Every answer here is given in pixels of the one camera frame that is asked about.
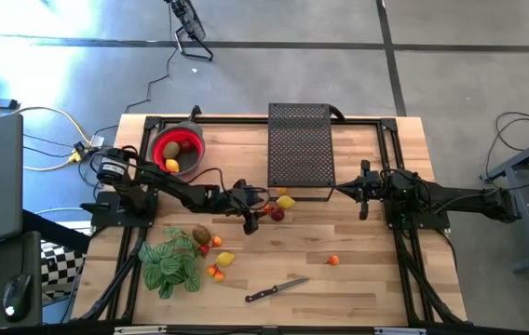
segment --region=butcher block tabletop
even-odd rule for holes
[[[115,145],[141,145],[143,114],[122,115]],[[422,121],[418,117],[398,117],[400,143],[405,167],[434,180]],[[206,154],[198,170],[220,168],[226,187],[239,179],[253,186],[266,187],[266,125],[201,125]],[[387,147],[394,168],[392,145]],[[374,127],[332,126],[332,143],[337,183],[359,175],[359,162],[369,160],[371,169],[382,169]],[[219,174],[209,172],[194,183],[219,184]],[[170,299],[159,299],[139,282],[134,324],[185,325],[279,325],[279,326],[405,326],[407,325],[400,274],[392,233],[387,229],[381,203],[370,201],[368,220],[359,220],[359,204],[335,192],[329,202],[297,202],[285,219],[259,220],[259,230],[246,236],[242,218],[194,214],[167,194],[159,194],[155,225],[149,230],[151,246],[168,240],[163,233],[170,226],[191,233],[197,224],[207,227],[223,240],[205,259],[198,259],[201,287],[196,293],[178,285]],[[100,297],[113,278],[122,228],[103,230],[88,248],[82,280],[75,300],[73,317],[81,316]],[[451,250],[434,231],[420,231],[420,242],[427,278],[445,303],[459,317],[465,310]],[[135,229],[131,244],[136,240]],[[226,279],[215,283],[206,267],[215,263],[220,252],[236,255],[222,268]],[[340,264],[324,262],[339,256]],[[291,279],[309,281],[246,303],[244,298]],[[123,312],[129,278],[122,286],[118,313]],[[421,315],[417,286],[413,285],[416,311]]]

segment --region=kiwi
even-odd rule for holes
[[[210,232],[203,225],[199,224],[198,226],[194,227],[192,230],[192,236],[201,246],[207,246],[210,242]]]
[[[169,142],[163,149],[165,159],[173,159],[180,153],[180,144],[178,142]]]

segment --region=kitchen knife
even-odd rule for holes
[[[266,296],[269,296],[273,293],[277,293],[283,289],[286,289],[286,288],[290,288],[290,287],[293,287],[293,286],[296,286],[298,284],[301,284],[301,283],[304,283],[305,281],[308,281],[310,280],[310,278],[298,278],[298,279],[294,279],[292,281],[289,281],[287,283],[284,283],[284,284],[280,284],[280,285],[275,285],[273,286],[273,288],[270,288],[270,289],[265,289],[263,291],[260,291],[254,295],[251,295],[251,296],[246,296],[246,299],[245,301],[246,302],[253,302],[255,300],[259,300],[261,298],[264,298]]]

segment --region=gray floor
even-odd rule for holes
[[[0,34],[167,40],[167,7],[160,0],[0,1]],[[529,0],[386,0],[396,43],[529,45]],[[196,0],[211,41],[382,42],[372,0]],[[394,115],[384,51],[214,49],[214,63],[180,55],[171,78],[153,87],[153,101],[131,113],[265,114],[267,103],[328,102],[345,114]],[[127,104],[143,98],[146,83],[165,72],[169,48],[29,47],[0,40],[0,98],[49,105],[71,113],[92,133],[116,124]],[[529,113],[529,53],[398,52],[408,115],[421,116],[438,182],[479,187],[495,117]],[[529,125],[507,139],[529,145]],[[25,115],[25,132],[78,141],[60,116]],[[105,133],[113,138],[113,132]],[[58,152],[38,142],[27,144]],[[496,164],[512,155],[495,148]],[[60,159],[27,153],[31,166]],[[75,167],[24,172],[24,206],[76,207],[92,199]],[[83,212],[47,215],[84,220]],[[529,329],[529,273],[514,275],[527,255],[518,224],[451,214],[452,239],[469,319],[479,325]]]

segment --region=checkered pattern board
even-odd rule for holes
[[[54,284],[67,284],[75,281],[76,272],[86,255],[52,243],[41,245],[41,287]],[[48,290],[51,299],[70,294],[72,290]]]

